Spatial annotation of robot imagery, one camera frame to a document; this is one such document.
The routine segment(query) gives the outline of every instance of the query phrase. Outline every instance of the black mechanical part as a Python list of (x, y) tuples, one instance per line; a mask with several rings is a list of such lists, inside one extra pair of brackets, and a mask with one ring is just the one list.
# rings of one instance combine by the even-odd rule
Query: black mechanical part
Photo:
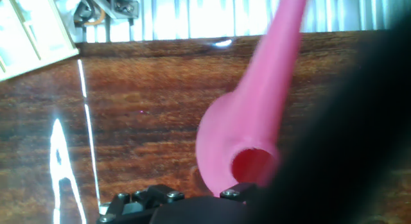
[(90, 19), (92, 19), (96, 15), (96, 10), (94, 8), (94, 4), (92, 0), (84, 0), (84, 1), (87, 2), (87, 5), (85, 5), (83, 1), (81, 1), (74, 13), (74, 17), (81, 18), (80, 22), (75, 23), (76, 27), (83, 26), (86, 22), (88, 22)]
[(202, 196), (184, 199), (184, 194), (166, 185), (151, 185), (133, 194), (120, 193), (113, 197), (107, 212), (97, 224), (155, 224), (155, 223), (227, 223), (239, 221), (257, 190), (254, 184), (244, 183), (231, 187), (238, 197), (215, 198)]
[(203, 196), (159, 207), (150, 224), (226, 224), (239, 223), (247, 206), (228, 199)]
[(250, 206), (254, 204), (254, 200), (260, 191), (261, 188), (258, 188), (256, 184), (244, 182), (224, 190), (220, 193), (220, 198), (245, 202)]

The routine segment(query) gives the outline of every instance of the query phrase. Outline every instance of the wooden surface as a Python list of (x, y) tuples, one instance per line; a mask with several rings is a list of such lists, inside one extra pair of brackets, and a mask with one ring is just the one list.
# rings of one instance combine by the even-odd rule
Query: wooden surface
[[(378, 33), (305, 34), (280, 131), (291, 143), (321, 98), (354, 64), (354, 48)], [(196, 171), (198, 123), (210, 103), (235, 88), (259, 37), (82, 44), (81, 55), (0, 83), (0, 223), (52, 223), (50, 135), (62, 122), (87, 221), (98, 206), (85, 103), (90, 108), (101, 202), (120, 192), (167, 184), (207, 194)], [(85, 74), (83, 98), (78, 60)], [(62, 223), (80, 223), (68, 179), (60, 182)], [(411, 223), (411, 165), (401, 164), (367, 217)]]

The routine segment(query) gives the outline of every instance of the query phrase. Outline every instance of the funnel opening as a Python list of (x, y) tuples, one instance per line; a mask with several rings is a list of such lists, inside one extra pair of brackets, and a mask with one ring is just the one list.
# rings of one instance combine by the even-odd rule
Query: funnel opening
[(255, 148), (241, 151), (235, 156), (231, 165), (231, 173), (238, 183), (260, 183), (270, 172), (270, 167), (275, 163), (275, 158), (267, 151)]

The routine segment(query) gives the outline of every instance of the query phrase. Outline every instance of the wood grain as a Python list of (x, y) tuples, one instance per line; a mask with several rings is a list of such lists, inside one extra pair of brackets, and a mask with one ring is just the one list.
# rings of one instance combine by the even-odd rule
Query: wood grain
[[(278, 146), (295, 137), (332, 88), (355, 69), (356, 50), (376, 32), (304, 34)], [(0, 83), (0, 222), (52, 223), (51, 127), (62, 122), (87, 220), (98, 207), (85, 107), (90, 108), (101, 202), (120, 192), (166, 184), (187, 196), (206, 194), (194, 154), (198, 123), (217, 97), (233, 90), (259, 37), (80, 44), (87, 98), (77, 58)], [(411, 166), (396, 171), (369, 216), (411, 223)], [(79, 223), (70, 182), (61, 181), (62, 223)]]

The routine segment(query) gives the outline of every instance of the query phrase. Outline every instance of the blurry black object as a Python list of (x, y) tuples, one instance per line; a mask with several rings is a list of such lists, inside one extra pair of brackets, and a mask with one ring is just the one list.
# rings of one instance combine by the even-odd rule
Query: blurry black object
[(411, 16), (358, 57), (246, 223), (355, 223), (411, 146)]

